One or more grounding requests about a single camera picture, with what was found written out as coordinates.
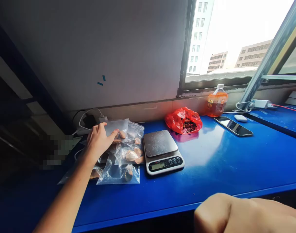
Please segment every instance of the red plastic bag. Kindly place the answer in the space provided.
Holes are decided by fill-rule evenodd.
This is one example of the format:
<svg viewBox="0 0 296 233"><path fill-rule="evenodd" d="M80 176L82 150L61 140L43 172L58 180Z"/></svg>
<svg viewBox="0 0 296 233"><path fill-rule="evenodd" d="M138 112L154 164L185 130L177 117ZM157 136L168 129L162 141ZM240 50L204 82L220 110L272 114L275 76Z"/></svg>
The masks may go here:
<svg viewBox="0 0 296 233"><path fill-rule="evenodd" d="M196 133L202 128L202 121L198 113L187 107L175 110L165 116L167 126L179 134Z"/></svg>

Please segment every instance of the digital kitchen scale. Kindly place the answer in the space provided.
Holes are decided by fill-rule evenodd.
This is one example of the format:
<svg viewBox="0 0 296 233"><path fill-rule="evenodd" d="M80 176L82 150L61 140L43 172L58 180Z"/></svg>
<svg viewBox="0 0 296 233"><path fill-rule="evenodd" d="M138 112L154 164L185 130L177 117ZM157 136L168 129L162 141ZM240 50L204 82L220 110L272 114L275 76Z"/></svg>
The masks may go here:
<svg viewBox="0 0 296 233"><path fill-rule="evenodd" d="M149 175L183 168L185 161L167 130L144 135L146 169Z"/></svg>

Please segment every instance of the sky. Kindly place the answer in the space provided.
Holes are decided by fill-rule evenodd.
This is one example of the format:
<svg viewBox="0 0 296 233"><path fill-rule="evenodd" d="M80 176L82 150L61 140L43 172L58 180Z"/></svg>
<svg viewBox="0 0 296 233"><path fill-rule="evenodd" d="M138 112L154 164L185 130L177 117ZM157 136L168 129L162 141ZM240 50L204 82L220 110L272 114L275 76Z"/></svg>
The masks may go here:
<svg viewBox="0 0 296 233"><path fill-rule="evenodd" d="M234 68L241 48L273 39L293 0L215 0L200 74L212 54L228 51L224 68Z"/></svg>

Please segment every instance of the plastic bottle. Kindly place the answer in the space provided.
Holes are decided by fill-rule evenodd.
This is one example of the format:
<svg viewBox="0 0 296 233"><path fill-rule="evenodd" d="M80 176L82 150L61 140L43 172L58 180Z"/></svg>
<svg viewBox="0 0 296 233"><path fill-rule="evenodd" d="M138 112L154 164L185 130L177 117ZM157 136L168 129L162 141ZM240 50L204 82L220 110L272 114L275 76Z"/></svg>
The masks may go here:
<svg viewBox="0 0 296 233"><path fill-rule="evenodd" d="M206 115L209 117L218 117L223 114L228 94L223 90L224 84L218 84L214 93L207 97Z"/></svg>

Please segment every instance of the red cable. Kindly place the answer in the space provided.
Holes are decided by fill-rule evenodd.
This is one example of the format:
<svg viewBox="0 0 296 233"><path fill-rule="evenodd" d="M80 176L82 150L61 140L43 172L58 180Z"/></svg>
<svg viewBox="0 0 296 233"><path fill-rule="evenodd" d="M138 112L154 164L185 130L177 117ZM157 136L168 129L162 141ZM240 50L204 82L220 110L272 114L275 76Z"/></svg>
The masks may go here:
<svg viewBox="0 0 296 233"><path fill-rule="evenodd" d="M278 106L278 107L283 107L283 108L287 108L287 109L289 109L289 110L293 110L293 111L295 111L295 112L296 112L296 110L295 110L295 109L291 109L291 108L288 108L288 107L284 107L284 106L281 106L281 105L273 105L273 106Z"/></svg>

